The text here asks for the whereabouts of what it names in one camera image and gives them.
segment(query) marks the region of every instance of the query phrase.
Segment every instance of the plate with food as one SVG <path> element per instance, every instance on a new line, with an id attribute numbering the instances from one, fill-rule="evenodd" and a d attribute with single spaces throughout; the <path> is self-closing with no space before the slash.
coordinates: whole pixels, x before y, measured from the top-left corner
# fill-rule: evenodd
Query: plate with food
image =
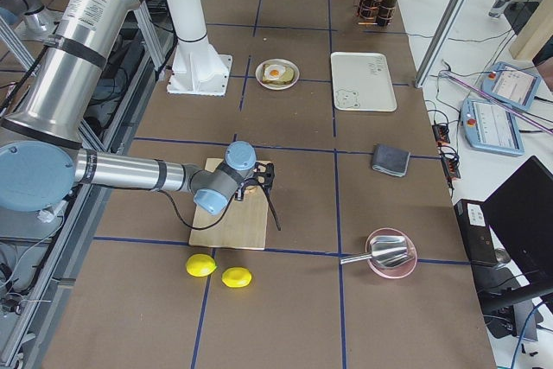
<path id="1" fill-rule="evenodd" d="M 298 81 L 300 70 L 289 60 L 266 60 L 257 66 L 256 78 L 265 88 L 285 90 Z"/>

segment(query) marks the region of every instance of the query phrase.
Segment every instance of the fried egg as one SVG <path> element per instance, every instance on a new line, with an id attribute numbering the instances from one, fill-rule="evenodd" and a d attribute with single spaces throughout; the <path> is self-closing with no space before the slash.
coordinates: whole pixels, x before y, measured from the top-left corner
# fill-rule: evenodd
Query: fried egg
<path id="1" fill-rule="evenodd" d="M 283 67 L 282 65 L 271 64 L 265 68 L 264 77 L 267 80 L 276 81 L 276 80 L 279 80 L 284 75 L 285 72 L 286 72 L 286 68 Z"/>

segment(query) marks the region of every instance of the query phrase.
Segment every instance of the scoop handle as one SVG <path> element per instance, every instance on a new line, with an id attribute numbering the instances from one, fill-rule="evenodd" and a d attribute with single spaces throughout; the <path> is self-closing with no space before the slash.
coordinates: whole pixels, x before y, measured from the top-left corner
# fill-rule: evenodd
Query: scoop handle
<path id="1" fill-rule="evenodd" d="M 371 258 L 372 254 L 370 252 L 364 252 L 362 254 L 350 255 L 349 257 L 342 257 L 340 258 L 340 264 L 354 263 L 356 261 L 363 261 Z"/>

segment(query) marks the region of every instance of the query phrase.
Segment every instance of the pink bowl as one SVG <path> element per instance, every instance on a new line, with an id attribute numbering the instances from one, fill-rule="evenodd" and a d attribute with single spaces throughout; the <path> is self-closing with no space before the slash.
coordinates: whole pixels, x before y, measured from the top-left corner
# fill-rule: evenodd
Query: pink bowl
<path id="1" fill-rule="evenodd" d="M 401 235 L 402 237 L 405 237 L 405 239 L 407 240 L 407 251 L 415 258 L 410 260 L 408 263 L 405 263 L 393 269 L 379 268 L 375 263 L 373 263 L 371 259 L 367 259 L 367 263 L 369 263 L 369 266 L 371 267 L 371 269 L 374 272 L 376 272 L 378 275 L 384 278 L 404 278 L 404 277 L 407 277 L 411 272 L 413 272 L 413 270 L 416 267 L 417 255 L 416 255 L 415 245 L 409 239 L 409 237 L 405 235 L 403 232 L 398 231 L 397 229 L 393 229 L 393 228 L 377 229 L 375 232 L 369 235 L 369 238 L 366 239 L 365 252 L 369 251 L 369 244 L 371 242 L 371 239 L 373 239 L 377 235 Z"/>

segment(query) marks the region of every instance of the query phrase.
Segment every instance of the white table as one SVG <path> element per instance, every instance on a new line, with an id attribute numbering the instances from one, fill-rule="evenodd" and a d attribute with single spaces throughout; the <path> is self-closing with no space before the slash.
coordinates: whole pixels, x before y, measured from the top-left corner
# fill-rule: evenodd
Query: white table
<path id="1" fill-rule="evenodd" d="M 404 19 L 406 31 L 408 34 L 411 34 L 410 50 L 416 67 L 420 66 L 431 40 L 429 38 L 414 35 L 432 36 L 442 18 L 442 13 L 448 1 L 449 0 L 399 0 L 399 7 Z M 449 37 L 462 40 L 482 40 L 503 34 L 509 30 L 511 25 L 504 16 L 500 17 L 500 19 L 492 19 L 487 15 L 492 4 L 493 0 L 468 0 L 461 10 L 460 16 L 449 34 Z M 444 59 L 451 66 L 452 71 L 456 73 L 469 74 L 486 71 L 488 69 L 486 68 L 486 64 L 498 49 L 499 44 L 506 37 L 510 38 L 511 35 L 512 32 L 500 38 L 480 43 L 449 40 L 442 50 L 442 59 Z M 532 63 L 529 61 L 514 60 L 509 53 L 508 46 L 503 50 L 498 60 L 510 62 L 515 67 L 527 68 L 532 66 Z M 445 68 L 446 66 L 439 60 L 430 73 L 437 75 L 440 70 Z M 473 77 L 463 79 L 475 85 L 478 78 L 479 75 L 474 75 Z M 450 80 L 439 79 L 438 81 L 436 77 L 428 78 L 423 86 L 425 99 L 433 101 L 438 110 L 444 111 L 448 115 L 450 121 L 456 120 L 457 113 L 435 99 L 438 82 L 440 89 L 439 98 L 455 108 L 461 108 L 461 103 L 467 96 L 468 91 L 457 86 Z M 537 96 L 553 99 L 553 94 L 544 83 L 540 86 Z M 434 108 L 430 102 L 427 102 L 427 106 L 429 109 Z M 531 112 L 552 119 L 553 105 L 534 101 Z M 434 118 L 433 113 L 430 113 L 429 116 L 430 119 Z M 440 114 L 436 114 L 435 117 L 438 122 L 444 121 L 443 116 Z M 527 123 L 520 120 L 517 121 L 518 127 L 521 130 L 535 130 L 534 127 L 529 126 Z M 532 155 L 537 156 L 549 170 L 553 171 L 553 137 L 545 133 L 523 134 L 525 153 L 520 157 L 500 156 L 473 150 L 468 145 L 462 131 L 459 131 L 457 135 L 457 125 L 455 123 L 450 125 L 449 135 L 453 146 L 457 148 L 461 157 L 461 179 L 454 182 L 455 191 L 453 202 L 461 198 L 485 200 Z M 515 264 L 510 264 L 510 268 L 514 275 L 520 273 L 520 270 L 518 270 Z M 519 279 L 519 282 L 522 285 L 527 283 L 524 278 Z M 551 315 L 549 310 L 545 307 L 540 308 L 540 313 L 545 318 L 542 324 L 547 328 L 552 328 L 553 315 Z M 551 362 L 553 362 L 553 334 L 538 330 L 538 336 L 539 342 L 531 345 L 531 348 L 527 348 L 531 349 L 529 351 L 538 350 L 539 354 L 533 358 L 529 357 L 528 354 L 520 354 L 515 367 L 521 369 L 533 366 L 550 367 Z M 490 341 L 498 366 L 509 367 L 511 365 L 512 354 L 517 339 L 510 336 L 497 340 L 490 335 Z"/>

